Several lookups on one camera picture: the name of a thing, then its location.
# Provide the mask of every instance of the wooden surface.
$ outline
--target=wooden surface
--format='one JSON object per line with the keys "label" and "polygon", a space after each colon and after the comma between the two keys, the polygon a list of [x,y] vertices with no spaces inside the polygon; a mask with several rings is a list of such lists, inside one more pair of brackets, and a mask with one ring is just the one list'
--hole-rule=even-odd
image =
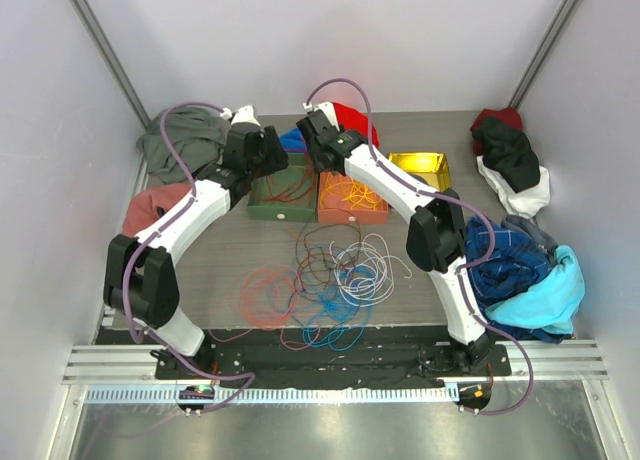
{"label": "wooden surface", "polygon": [[[451,170],[452,188],[460,197],[480,208],[493,221],[505,215],[496,195],[475,166],[469,126],[476,112],[383,113],[375,116],[381,151],[444,152]],[[293,128],[298,116],[261,117],[279,133]],[[248,327],[237,305],[239,285],[247,273],[265,264],[291,265],[295,232],[302,224],[250,220],[243,199],[231,212],[209,227],[189,248],[177,268],[180,305],[200,327]],[[314,236],[320,242],[335,241],[346,247],[357,241],[346,229],[331,228]],[[435,289],[426,273],[415,267],[405,252],[407,225],[391,211],[385,225],[363,226],[363,235],[378,233],[390,253],[410,266],[413,277],[403,278],[403,268],[394,262],[396,287],[392,297],[374,307],[371,323],[444,324],[446,318]],[[124,327],[117,318],[114,327]]]}

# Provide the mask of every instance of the white wall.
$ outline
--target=white wall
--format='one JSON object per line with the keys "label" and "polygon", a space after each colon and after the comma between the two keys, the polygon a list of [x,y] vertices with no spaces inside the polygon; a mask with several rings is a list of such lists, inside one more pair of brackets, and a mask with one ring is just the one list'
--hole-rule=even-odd
{"label": "white wall", "polygon": [[42,458],[140,134],[68,0],[0,0],[0,450]]}
{"label": "white wall", "polygon": [[300,112],[335,76],[377,111],[504,106],[561,0],[89,1],[153,115],[194,99]]}
{"label": "white wall", "polygon": [[640,443],[640,0],[584,0],[525,99],[525,129],[551,171],[542,224],[572,245],[579,318],[603,351]]}

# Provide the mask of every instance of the gray floor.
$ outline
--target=gray floor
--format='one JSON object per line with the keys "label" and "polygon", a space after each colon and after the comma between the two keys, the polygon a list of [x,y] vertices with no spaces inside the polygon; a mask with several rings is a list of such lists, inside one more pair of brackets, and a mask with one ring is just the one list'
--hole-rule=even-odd
{"label": "gray floor", "polygon": [[[524,382],[496,384],[490,408],[513,404],[524,388]],[[606,458],[582,382],[538,382],[529,402],[498,417],[461,414],[451,403],[232,406],[202,418],[176,417],[140,435],[176,410],[166,404],[88,405],[71,458]],[[135,438],[116,438],[117,433]]]}
{"label": "gray floor", "polygon": [[[477,112],[382,113],[375,116],[381,151],[444,152],[451,170],[452,187],[461,198],[479,207],[499,222],[505,211],[497,197],[478,174],[471,152],[469,127]],[[295,126],[298,116],[261,117],[263,125],[273,124],[278,132]],[[181,307],[200,327],[248,327],[237,306],[237,291],[247,273],[265,264],[290,265],[297,223],[250,220],[246,199],[209,227],[182,257],[178,269]],[[394,295],[374,308],[375,324],[444,324],[444,311],[435,289],[424,272],[413,266],[406,253],[407,226],[392,211],[386,225],[364,226],[363,233],[375,232],[387,241],[392,255],[412,266],[413,278],[396,275]],[[332,229],[318,234],[324,242],[335,240],[347,246],[356,238]],[[125,326],[117,318],[114,326]]]}

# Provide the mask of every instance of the white cable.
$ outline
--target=white cable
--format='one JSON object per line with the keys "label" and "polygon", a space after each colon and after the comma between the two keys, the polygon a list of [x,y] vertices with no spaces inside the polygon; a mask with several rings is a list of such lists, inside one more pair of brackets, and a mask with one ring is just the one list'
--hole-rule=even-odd
{"label": "white cable", "polygon": [[[381,255],[376,248],[367,242],[369,237],[377,237],[382,241],[386,255]],[[402,266],[409,272],[408,276],[404,278],[411,278],[413,272],[400,258],[389,253],[389,246],[384,238],[377,233],[370,233],[362,239],[361,242],[355,242],[349,245],[346,249],[341,250],[337,256],[333,255],[333,243],[329,245],[329,253],[335,265],[343,265],[342,258],[349,254],[349,252],[364,253],[367,258],[361,263],[358,263],[351,270],[365,269],[372,273],[373,276],[349,276],[347,271],[345,283],[342,282],[340,268],[334,270],[334,276],[340,295],[350,305],[355,307],[372,307],[378,305],[389,298],[395,289],[395,280],[393,278],[393,267],[391,266],[391,260],[395,259],[402,264]]]}

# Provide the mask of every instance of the orange box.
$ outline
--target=orange box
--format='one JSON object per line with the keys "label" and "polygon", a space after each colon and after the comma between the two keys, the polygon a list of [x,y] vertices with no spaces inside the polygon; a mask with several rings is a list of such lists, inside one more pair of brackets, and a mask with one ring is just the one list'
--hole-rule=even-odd
{"label": "orange box", "polygon": [[381,225],[389,205],[360,182],[333,173],[321,173],[318,189],[318,222]]}

